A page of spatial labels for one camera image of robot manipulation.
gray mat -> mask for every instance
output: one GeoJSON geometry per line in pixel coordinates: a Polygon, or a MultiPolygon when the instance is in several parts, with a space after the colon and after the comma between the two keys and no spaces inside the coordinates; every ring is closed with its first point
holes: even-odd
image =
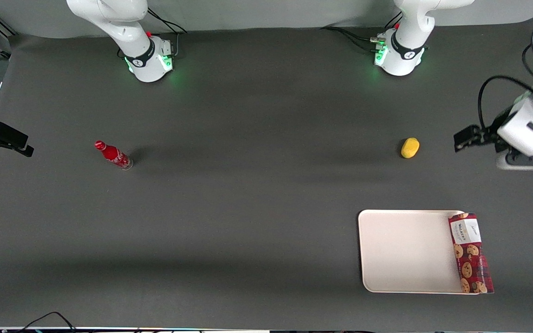
{"type": "Polygon", "coordinates": [[[190,34],[153,84],[108,38],[13,40],[0,121],[36,151],[0,149],[0,325],[533,332],[533,173],[452,147],[483,80],[530,80],[532,27],[437,28],[404,78],[331,31],[190,34]],[[366,291],[363,209],[478,213],[495,294],[366,291]]]}

black band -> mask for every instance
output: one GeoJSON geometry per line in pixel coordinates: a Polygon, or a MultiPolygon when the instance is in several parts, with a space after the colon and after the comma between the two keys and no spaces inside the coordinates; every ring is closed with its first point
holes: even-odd
{"type": "Polygon", "coordinates": [[[149,49],[142,55],[138,57],[129,57],[125,55],[125,58],[133,64],[135,67],[144,67],[146,63],[148,63],[148,60],[151,59],[151,57],[155,53],[155,43],[151,38],[149,39],[149,49]]]}
{"type": "Polygon", "coordinates": [[[392,48],[396,50],[398,53],[400,53],[400,56],[404,60],[412,60],[415,58],[416,55],[421,52],[423,47],[417,47],[416,49],[409,49],[408,47],[404,47],[400,44],[398,44],[398,41],[396,40],[396,32],[392,34],[392,38],[390,39],[392,48]]]}

white tray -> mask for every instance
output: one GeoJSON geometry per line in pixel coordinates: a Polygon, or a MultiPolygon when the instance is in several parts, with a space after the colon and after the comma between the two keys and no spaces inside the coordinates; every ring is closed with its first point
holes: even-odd
{"type": "Polygon", "coordinates": [[[462,294],[448,218],[459,210],[359,213],[363,285],[374,293],[462,294]]]}

white wall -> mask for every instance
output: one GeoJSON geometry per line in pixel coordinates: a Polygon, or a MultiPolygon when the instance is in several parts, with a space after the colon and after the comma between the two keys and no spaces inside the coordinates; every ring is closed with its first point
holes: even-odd
{"type": "MultiPolygon", "coordinates": [[[[148,0],[160,16],[187,30],[246,28],[376,27],[397,12],[392,0],[148,0]]],[[[533,0],[476,0],[471,6],[435,11],[437,25],[497,25],[533,17],[533,0]]],[[[17,32],[41,37],[102,36],[73,15],[65,0],[0,0],[0,17],[17,32]]],[[[142,26],[167,31],[148,15],[142,26]]]]}

red bottle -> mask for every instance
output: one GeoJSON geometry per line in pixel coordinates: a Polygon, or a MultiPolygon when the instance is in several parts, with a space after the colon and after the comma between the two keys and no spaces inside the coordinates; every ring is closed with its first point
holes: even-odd
{"type": "Polygon", "coordinates": [[[97,150],[100,150],[102,152],[106,160],[114,163],[121,169],[129,170],[131,169],[131,166],[133,166],[133,161],[115,146],[108,146],[102,141],[96,141],[93,146],[96,147],[97,150]]]}

